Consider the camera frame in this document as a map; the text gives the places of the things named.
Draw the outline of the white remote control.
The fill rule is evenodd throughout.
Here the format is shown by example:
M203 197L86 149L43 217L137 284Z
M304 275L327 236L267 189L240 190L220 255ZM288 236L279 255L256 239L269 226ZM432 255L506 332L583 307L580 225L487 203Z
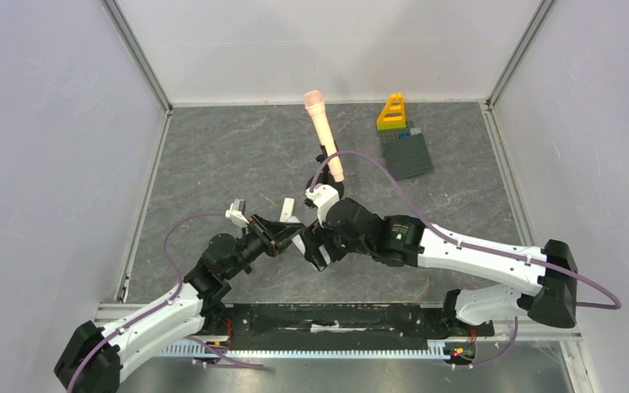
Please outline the white remote control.
M292 243L318 272L323 272L332 263L328 247L332 245L333 236L333 230L315 220L294 237Z

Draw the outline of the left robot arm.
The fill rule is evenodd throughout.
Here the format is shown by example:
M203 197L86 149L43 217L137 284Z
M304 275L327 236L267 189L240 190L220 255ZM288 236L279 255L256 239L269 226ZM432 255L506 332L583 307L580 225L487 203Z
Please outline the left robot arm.
M217 333L224 324L222 299L229 280L251 272L261 255L286 250L306 226L253 215L240 237L213 236L196 266L179 273L163 296L103 326L89 320L72 333L53 372L69 392L116 392L138 367L175 341L202 331Z

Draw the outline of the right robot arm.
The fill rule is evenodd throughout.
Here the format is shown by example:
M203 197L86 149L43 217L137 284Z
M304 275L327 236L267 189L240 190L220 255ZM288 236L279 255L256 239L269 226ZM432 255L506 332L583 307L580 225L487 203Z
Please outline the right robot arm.
M305 258L319 271L357 254L388 267L448 269L492 280L492 287L447 292L440 321L451 334L520 316L553 328L577 324L577 266L564 242L490 242L427 228L408 215L380 218L350 198L306 204L317 210L317 219L302 234Z

